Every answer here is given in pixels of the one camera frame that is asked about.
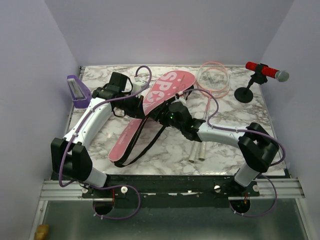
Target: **gray microphone head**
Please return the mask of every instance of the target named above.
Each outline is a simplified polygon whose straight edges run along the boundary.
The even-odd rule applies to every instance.
[[[289,79],[289,73],[287,71],[277,71],[274,75],[274,78],[279,82],[285,82]]]

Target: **black bracket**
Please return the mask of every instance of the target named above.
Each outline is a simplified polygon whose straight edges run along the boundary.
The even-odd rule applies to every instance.
[[[201,142],[197,132],[204,122],[203,119],[192,118],[188,108],[180,101],[171,103],[159,119],[161,125],[174,127],[180,130],[186,139],[197,142]]]
[[[255,122],[252,122],[247,129],[269,135],[260,124]],[[239,138],[238,145],[246,164],[259,173],[268,171],[279,151],[279,145],[274,141],[250,132],[246,132]]]
[[[237,99],[239,102],[244,103],[244,104],[252,101],[252,99],[254,98],[254,94],[250,90],[250,87],[254,83],[261,85],[261,84],[264,84],[268,81],[267,77],[265,75],[263,75],[261,72],[264,67],[268,67],[268,65],[260,63],[256,66],[256,68],[254,70],[254,74],[250,76],[251,79],[248,83],[248,86],[239,87],[237,90],[235,90],[235,92],[234,92],[235,99]]]

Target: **screw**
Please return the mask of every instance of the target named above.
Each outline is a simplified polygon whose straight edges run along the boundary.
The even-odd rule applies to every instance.
[[[81,189],[81,192],[82,192],[83,194],[86,194],[88,191],[89,191],[89,190],[86,189],[86,188],[82,188],[82,189]]]
[[[220,192],[221,192],[221,188],[220,188],[219,185],[215,185],[213,189],[214,189],[214,191],[215,191],[216,193],[220,193]]]
[[[260,187],[259,187],[258,185],[253,185],[252,189],[253,189],[253,191],[255,191],[255,192],[259,192]]]

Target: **yellow object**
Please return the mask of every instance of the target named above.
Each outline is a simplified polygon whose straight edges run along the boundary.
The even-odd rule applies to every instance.
[[[34,233],[34,240],[45,240],[46,236],[49,232],[49,225],[48,224],[41,224],[39,225]]]

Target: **wire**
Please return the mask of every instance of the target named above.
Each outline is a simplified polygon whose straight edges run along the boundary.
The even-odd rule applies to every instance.
[[[285,158],[286,158],[286,151],[285,151],[285,147],[281,144],[281,142],[279,142],[279,140],[275,139],[274,137],[268,135],[268,134],[265,134],[265,133],[262,133],[262,132],[259,132],[259,131],[253,131],[253,130],[248,130],[248,129],[233,129],[233,128],[228,128],[228,127],[221,127],[221,126],[215,126],[213,124],[210,123],[210,119],[217,114],[217,112],[219,111],[219,103],[217,101],[217,99],[207,90],[204,90],[204,89],[201,89],[201,88],[194,88],[194,89],[187,89],[185,91],[183,91],[183,93],[188,93],[188,92],[192,92],[192,91],[202,91],[202,92],[205,92],[207,93],[214,101],[215,101],[215,104],[216,104],[216,110],[214,111],[213,114],[211,114],[206,123],[213,129],[218,129],[218,130],[224,130],[224,131],[230,131],[230,132],[239,132],[239,133],[251,133],[251,134],[257,134],[257,135],[260,135],[262,137],[265,137],[265,138],[268,138],[270,140],[272,140],[273,142],[275,142],[276,144],[278,144],[282,150],[282,157],[279,161],[277,162],[274,162],[272,163],[270,166],[274,166],[274,165],[277,165],[277,164],[280,164],[282,163]]]
[[[261,175],[261,177],[267,179],[271,185],[272,185],[272,188],[274,190],[274,202],[272,204],[272,206],[267,210],[265,211],[264,213],[261,213],[261,214],[257,214],[257,215],[249,215],[249,214],[243,214],[243,213],[240,213],[240,212],[237,212],[231,205],[231,203],[229,203],[229,206],[231,208],[231,210],[233,211],[234,214],[237,214],[239,216],[242,216],[242,217],[245,217],[245,218],[258,218],[258,217],[262,217],[264,215],[267,215],[268,213],[270,213],[275,207],[276,207],[276,204],[277,204],[277,200],[278,200],[278,194],[277,194],[277,190],[276,190],[276,186],[274,185],[274,183],[270,180],[270,178],[268,178],[267,176],[264,176],[264,175]]]
[[[115,192],[115,189],[112,189],[112,202],[113,202],[113,205],[115,205],[115,201],[116,201],[116,192]]]
[[[122,188],[122,187],[127,187],[127,188],[130,188],[132,190],[135,191],[135,193],[137,194],[137,197],[138,197],[138,205],[136,207],[136,209],[134,210],[133,213],[131,213],[130,215],[128,216],[121,216],[121,217],[113,217],[113,216],[105,216],[105,215],[100,215],[100,214],[97,214],[96,212],[96,206],[93,205],[93,211],[94,211],[94,214],[97,215],[98,217],[100,218],[104,218],[104,219],[112,219],[112,220],[125,220],[125,219],[129,219],[131,217],[133,217],[134,215],[137,214],[137,212],[139,211],[140,209],[140,205],[141,205],[141,197],[140,197],[140,193],[138,192],[138,190],[131,186],[131,185],[115,185],[115,186],[108,186],[108,187],[97,187],[97,186],[92,186],[92,188],[94,189],[98,189],[98,190],[110,190],[110,189],[115,189],[115,188]]]
[[[248,192],[246,192],[244,195],[244,204],[247,204],[247,200],[248,200]]]
[[[138,91],[138,92],[136,92],[136,93],[134,93],[134,94],[130,94],[130,95],[128,95],[128,96],[122,96],[122,97],[118,97],[118,98],[112,98],[112,99],[108,99],[108,100],[105,100],[105,101],[100,102],[99,104],[97,104],[97,105],[95,105],[94,107],[92,107],[91,111],[88,112],[88,113],[84,116],[83,120],[79,123],[79,126],[78,126],[78,128],[75,130],[74,135],[71,137],[71,139],[70,139],[69,142],[67,143],[67,145],[66,145],[66,147],[65,147],[65,150],[64,150],[64,153],[63,153],[63,156],[62,156],[62,159],[61,159],[60,168],[59,168],[59,177],[58,177],[60,187],[64,188],[64,187],[68,186],[69,184],[75,182],[75,180],[72,180],[72,181],[70,181],[70,182],[68,182],[68,183],[66,183],[66,184],[63,184],[63,183],[62,183],[62,175],[63,175],[64,164],[65,164],[65,161],[66,161],[66,157],[67,157],[69,148],[70,148],[71,144],[73,143],[74,139],[76,138],[76,135],[79,133],[81,127],[85,124],[85,122],[87,121],[87,119],[88,119],[88,117],[91,115],[91,113],[93,113],[93,112],[94,112],[97,108],[99,108],[101,105],[106,104],[106,103],[110,103],[110,102],[114,102],[114,101],[118,101],[118,100],[124,100],[124,99],[128,99],[128,98],[132,98],[132,97],[134,97],[134,96],[142,93],[144,90],[146,90],[146,89],[149,87],[149,84],[150,84],[150,82],[151,82],[152,73],[151,73],[151,69],[150,69],[148,66],[142,65],[142,66],[138,67],[137,70],[135,71],[135,77],[138,76],[138,72],[139,72],[139,70],[142,69],[142,68],[146,68],[146,69],[148,70],[148,72],[149,72],[149,79],[148,79],[147,84],[146,84],[145,86],[143,86],[143,88],[142,88],[140,91]]]

